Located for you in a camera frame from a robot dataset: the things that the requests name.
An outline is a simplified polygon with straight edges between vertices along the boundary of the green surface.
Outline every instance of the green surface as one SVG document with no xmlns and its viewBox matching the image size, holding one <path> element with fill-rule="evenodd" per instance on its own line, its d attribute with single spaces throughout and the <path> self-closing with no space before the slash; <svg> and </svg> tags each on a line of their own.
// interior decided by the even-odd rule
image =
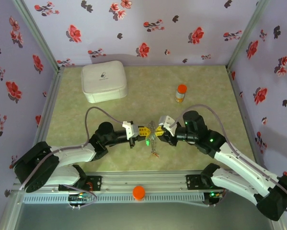
<svg viewBox="0 0 287 230">
<path fill-rule="evenodd" d="M 84 116 L 91 106 L 104 109 L 117 120 L 147 125 L 151 120 L 157 124 L 162 115 L 175 119 L 185 108 L 201 103 L 216 111 L 234 146 L 253 159 L 224 66 L 125 67 L 128 95 L 122 99 L 93 104 L 87 101 L 81 90 L 80 72 L 80 67 L 66 68 L 64 71 L 46 138 L 49 145 L 83 143 L 86 139 Z M 186 84 L 188 88 L 182 103 L 175 101 L 179 84 Z M 208 110 L 198 108 L 197 111 L 203 116 L 208 128 L 221 133 L 219 124 Z M 88 115 L 90 136 L 104 121 L 112 122 L 115 130 L 123 129 L 102 112 L 91 110 Z M 136 142 L 133 149 L 128 144 L 121 144 L 110 147 L 109 153 L 102 159 L 80 165 L 86 172 L 201 170 L 212 162 L 224 166 L 199 152 L 196 147 L 183 142 L 179 142 L 177 147 L 171 147 L 158 140 L 156 151 L 159 157 L 152 155 L 150 151 L 151 147 L 145 141 Z"/>
</svg>

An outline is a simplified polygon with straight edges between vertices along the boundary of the white plastic container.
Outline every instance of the white plastic container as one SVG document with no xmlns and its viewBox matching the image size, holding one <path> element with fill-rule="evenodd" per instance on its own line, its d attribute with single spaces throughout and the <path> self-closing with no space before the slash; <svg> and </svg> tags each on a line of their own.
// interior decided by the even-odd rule
<svg viewBox="0 0 287 230">
<path fill-rule="evenodd" d="M 81 87 L 88 102 L 104 102 L 127 95 L 126 76 L 120 61 L 84 66 Z"/>
</svg>

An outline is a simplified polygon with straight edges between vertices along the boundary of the orange bottle cap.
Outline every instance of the orange bottle cap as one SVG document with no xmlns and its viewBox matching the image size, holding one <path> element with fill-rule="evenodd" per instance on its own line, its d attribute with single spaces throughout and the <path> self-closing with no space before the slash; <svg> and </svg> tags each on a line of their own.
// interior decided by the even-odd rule
<svg viewBox="0 0 287 230">
<path fill-rule="evenodd" d="M 185 85 L 179 85 L 178 88 L 177 88 L 177 91 L 179 93 L 186 93 L 187 92 L 187 86 Z"/>
<path fill-rule="evenodd" d="M 145 190 L 142 186 L 136 186 L 133 189 L 133 196 L 136 200 L 142 200 L 145 196 Z"/>
</svg>

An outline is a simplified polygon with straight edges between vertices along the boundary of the wire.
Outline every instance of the wire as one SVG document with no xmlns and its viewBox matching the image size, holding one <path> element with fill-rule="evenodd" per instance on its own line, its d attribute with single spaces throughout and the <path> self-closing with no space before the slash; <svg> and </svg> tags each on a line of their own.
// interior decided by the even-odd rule
<svg viewBox="0 0 287 230">
<path fill-rule="evenodd" d="M 109 115 L 105 110 L 99 108 L 99 107 L 96 107 L 96 106 L 93 106 L 93 107 L 90 107 L 87 112 L 86 112 L 86 115 L 85 115 L 85 129 L 86 129 L 86 134 L 87 134 L 87 141 L 83 144 L 83 145 L 78 145 L 78 146 L 72 146 L 72 147 L 64 147 L 64 148 L 60 148 L 60 149 L 57 149 L 53 152 L 51 152 L 50 154 L 46 155 L 37 165 L 36 167 L 34 168 L 34 170 L 29 174 L 29 176 L 26 178 L 26 180 L 23 182 L 23 184 L 21 185 L 20 189 L 19 190 L 22 190 L 25 185 L 29 182 L 29 180 L 32 178 L 32 176 L 35 174 L 35 172 L 40 168 L 41 164 L 43 164 L 47 158 L 49 158 L 50 156 L 52 156 L 53 154 L 55 153 L 58 153 L 58 152 L 61 152 L 61 151 L 66 151 L 66 150 L 77 150 L 77 149 L 82 149 L 83 147 L 87 146 L 88 143 L 89 143 L 89 131 L 88 131 L 88 126 L 87 126 L 87 117 L 88 117 L 88 113 L 90 110 L 92 109 L 98 109 L 100 110 L 101 112 L 103 112 L 104 114 L 106 114 L 109 118 L 113 119 L 114 121 L 120 123 L 120 124 L 123 124 L 123 122 L 121 121 L 118 121 L 117 119 L 113 118 L 111 115 Z"/>
<path fill-rule="evenodd" d="M 243 161 L 244 163 L 246 163 L 248 166 L 250 166 L 251 168 L 253 168 L 254 170 L 258 171 L 259 173 L 261 173 L 266 179 L 270 180 L 272 183 L 274 183 L 276 186 L 278 186 L 281 190 L 283 190 L 284 193 L 286 193 L 287 195 L 287 190 L 282 186 L 280 185 L 278 182 L 276 182 L 275 180 L 273 180 L 270 176 L 268 176 L 266 173 L 264 173 L 263 171 L 261 171 L 259 168 L 257 168 L 255 165 L 252 165 L 250 162 L 248 162 L 245 158 L 243 158 L 235 149 L 234 147 L 232 146 L 232 144 L 230 143 L 230 140 L 225 132 L 225 129 L 224 129 L 224 126 L 219 118 L 219 116 L 216 114 L 216 112 L 210 108 L 209 106 L 207 105 L 204 105 L 204 104 L 194 104 L 194 105 L 191 105 L 190 107 L 186 108 L 184 111 L 182 111 L 182 113 L 176 118 L 175 122 L 170 126 L 170 128 L 172 128 L 174 125 L 176 125 L 176 123 L 182 118 L 182 116 L 184 115 L 184 113 L 186 113 L 187 111 L 189 111 L 190 109 L 192 108 L 195 108 L 195 107 L 203 107 L 203 108 L 206 108 L 208 109 L 214 116 L 215 118 L 217 119 L 218 123 L 220 124 L 220 127 L 221 127 L 221 130 L 222 130 L 222 133 L 223 133 L 223 136 L 225 137 L 225 140 L 227 142 L 227 144 L 229 145 L 230 149 L 233 151 L 233 153 L 236 155 L 236 157 L 238 157 L 241 161 Z"/>
<path fill-rule="evenodd" d="M 63 186 L 68 187 L 68 188 L 72 188 L 72 189 L 75 189 L 75 190 L 78 190 L 78 191 L 80 191 L 80 192 L 89 193 L 89 194 L 91 194 L 92 196 L 95 197 L 95 199 L 92 200 L 91 202 L 86 203 L 86 204 L 84 204 L 84 205 L 80 205 L 79 207 L 77 207 L 77 206 L 72 206 L 72 205 L 69 203 L 69 205 L 70 205 L 72 208 L 80 209 L 80 208 L 82 208 L 82 207 L 86 207 L 86 206 L 88 206 L 88 205 L 92 205 L 93 203 L 95 203 L 95 202 L 97 201 L 97 196 L 96 196 L 93 192 L 90 192 L 90 191 L 87 191 L 87 190 L 83 190 L 83 189 L 80 189 L 80 188 L 76 188 L 76 187 L 74 187 L 74 186 L 67 185 L 67 184 L 63 184 Z"/>
</svg>

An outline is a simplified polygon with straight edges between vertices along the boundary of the purple wall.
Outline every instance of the purple wall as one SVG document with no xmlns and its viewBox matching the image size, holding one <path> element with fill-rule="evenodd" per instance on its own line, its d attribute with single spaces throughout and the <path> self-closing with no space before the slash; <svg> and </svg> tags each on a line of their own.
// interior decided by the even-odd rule
<svg viewBox="0 0 287 230">
<path fill-rule="evenodd" d="M 225 65 L 258 0 L 24 0 L 60 65 Z"/>
<path fill-rule="evenodd" d="M 270 1 L 231 70 L 265 166 L 287 174 L 287 0 Z"/>
<path fill-rule="evenodd" d="M 12 1 L 0 0 L 0 218 L 15 179 L 10 167 L 32 147 L 53 75 Z"/>
</svg>

